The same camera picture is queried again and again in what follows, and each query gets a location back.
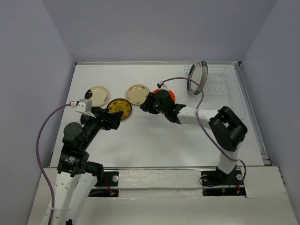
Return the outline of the yellow black patterned plate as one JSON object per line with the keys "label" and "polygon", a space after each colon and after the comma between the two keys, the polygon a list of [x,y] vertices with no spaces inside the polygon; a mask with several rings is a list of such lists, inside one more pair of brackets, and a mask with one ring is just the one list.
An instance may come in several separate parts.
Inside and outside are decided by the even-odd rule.
{"label": "yellow black patterned plate", "polygon": [[123,98],[116,98],[108,103],[106,107],[110,113],[123,112],[121,120],[125,120],[132,113],[132,105],[129,101]]}

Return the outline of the cream plate with small motifs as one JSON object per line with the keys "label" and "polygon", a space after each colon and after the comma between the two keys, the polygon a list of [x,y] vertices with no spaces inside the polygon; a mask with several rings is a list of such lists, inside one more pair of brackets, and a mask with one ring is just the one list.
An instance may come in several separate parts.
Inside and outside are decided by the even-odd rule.
{"label": "cream plate with small motifs", "polygon": [[150,90],[142,84],[135,84],[128,88],[125,97],[132,105],[141,105],[146,100]]}

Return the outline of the cream plate with black patch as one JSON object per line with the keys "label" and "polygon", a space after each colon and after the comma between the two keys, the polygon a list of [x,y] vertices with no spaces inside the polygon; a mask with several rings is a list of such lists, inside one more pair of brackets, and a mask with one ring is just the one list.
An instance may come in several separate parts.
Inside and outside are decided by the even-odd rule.
{"label": "cream plate with black patch", "polygon": [[92,107],[100,107],[109,100],[110,92],[103,86],[95,86],[86,91],[84,98],[92,101]]}

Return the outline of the orange plate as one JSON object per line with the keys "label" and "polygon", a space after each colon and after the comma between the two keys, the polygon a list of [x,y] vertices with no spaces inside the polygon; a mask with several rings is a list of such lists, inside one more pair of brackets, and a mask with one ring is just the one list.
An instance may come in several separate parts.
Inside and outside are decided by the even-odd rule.
{"label": "orange plate", "polygon": [[[156,93],[156,92],[158,92],[160,89],[155,89],[155,90],[153,90],[153,93]],[[168,92],[169,92],[169,94],[171,95],[171,98],[172,98],[172,100],[174,101],[174,102],[176,102],[176,96],[175,96],[175,94],[171,91],[171,90],[168,90]]]}

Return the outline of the white plate green red rim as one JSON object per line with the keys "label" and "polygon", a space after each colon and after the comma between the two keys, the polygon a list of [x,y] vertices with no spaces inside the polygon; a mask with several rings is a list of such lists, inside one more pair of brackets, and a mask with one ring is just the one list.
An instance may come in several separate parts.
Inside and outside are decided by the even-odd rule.
{"label": "white plate green red rim", "polygon": [[187,93],[198,95],[201,92],[202,65],[200,61],[195,61],[188,72]]}

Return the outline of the white plate teal lettered rim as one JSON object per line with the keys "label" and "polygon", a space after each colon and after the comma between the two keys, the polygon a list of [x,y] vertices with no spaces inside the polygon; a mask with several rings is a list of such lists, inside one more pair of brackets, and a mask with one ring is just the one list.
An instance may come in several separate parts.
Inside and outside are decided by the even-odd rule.
{"label": "white plate teal lettered rim", "polygon": [[197,88],[197,90],[195,91],[195,95],[198,95],[201,93],[201,91],[204,89],[206,81],[207,81],[207,77],[208,77],[208,65],[206,61],[200,61],[199,62],[201,64],[201,79],[199,82],[200,88]]}

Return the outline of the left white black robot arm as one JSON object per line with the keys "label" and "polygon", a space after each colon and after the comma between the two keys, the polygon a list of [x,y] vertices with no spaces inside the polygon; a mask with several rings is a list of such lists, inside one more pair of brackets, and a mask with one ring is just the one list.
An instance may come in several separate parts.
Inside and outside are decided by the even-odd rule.
{"label": "left white black robot arm", "polygon": [[104,179],[102,164],[90,162],[86,151],[101,130],[118,129],[123,111],[110,113],[108,109],[95,111],[80,102],[70,102],[69,107],[86,116],[84,124],[70,123],[64,128],[55,185],[45,178],[51,200],[41,221],[42,225],[75,225],[84,202],[95,185]]}

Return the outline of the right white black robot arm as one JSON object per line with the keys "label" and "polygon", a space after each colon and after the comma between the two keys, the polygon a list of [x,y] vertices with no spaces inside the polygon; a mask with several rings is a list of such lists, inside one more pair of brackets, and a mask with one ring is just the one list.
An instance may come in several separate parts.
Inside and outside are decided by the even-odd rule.
{"label": "right white black robot arm", "polygon": [[216,179],[226,184],[233,178],[237,166],[237,156],[241,143],[248,132],[245,124],[227,106],[220,110],[199,110],[173,101],[166,90],[150,92],[140,105],[140,109],[150,114],[162,114],[171,123],[199,125],[212,143],[220,150]]}

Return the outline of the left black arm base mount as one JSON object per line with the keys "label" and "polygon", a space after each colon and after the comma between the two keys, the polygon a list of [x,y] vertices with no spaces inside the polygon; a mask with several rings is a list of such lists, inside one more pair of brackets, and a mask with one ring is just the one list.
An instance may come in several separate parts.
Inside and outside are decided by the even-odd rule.
{"label": "left black arm base mount", "polygon": [[119,171],[104,171],[101,181],[90,191],[88,197],[118,197]]}

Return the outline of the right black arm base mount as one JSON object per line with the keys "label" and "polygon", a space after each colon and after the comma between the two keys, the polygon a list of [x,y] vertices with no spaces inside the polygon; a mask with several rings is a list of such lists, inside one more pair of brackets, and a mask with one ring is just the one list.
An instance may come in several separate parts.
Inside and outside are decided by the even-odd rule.
{"label": "right black arm base mount", "polygon": [[243,174],[235,170],[228,176],[219,174],[216,170],[201,171],[199,183],[202,185],[204,197],[246,196]]}

